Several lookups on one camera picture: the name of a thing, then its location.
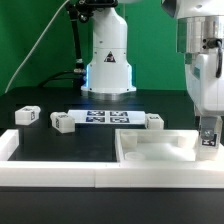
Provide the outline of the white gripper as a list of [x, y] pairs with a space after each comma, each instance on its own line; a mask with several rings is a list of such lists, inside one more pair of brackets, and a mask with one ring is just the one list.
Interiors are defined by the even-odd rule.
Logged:
[[219, 78], [216, 77], [217, 67], [218, 56], [215, 51], [185, 58], [187, 91], [202, 115], [199, 127], [203, 140], [212, 140], [222, 131], [220, 116], [224, 116], [224, 62]]

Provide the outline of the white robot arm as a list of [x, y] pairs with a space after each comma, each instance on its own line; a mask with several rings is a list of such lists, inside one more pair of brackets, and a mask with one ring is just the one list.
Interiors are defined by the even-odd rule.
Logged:
[[[101, 99], [134, 92], [126, 59], [127, 24], [115, 12], [122, 0], [80, 0], [80, 18], [92, 18], [93, 58], [82, 91]], [[184, 55], [187, 91], [200, 118], [203, 140], [224, 116], [224, 0], [161, 0], [177, 20], [177, 51]]]

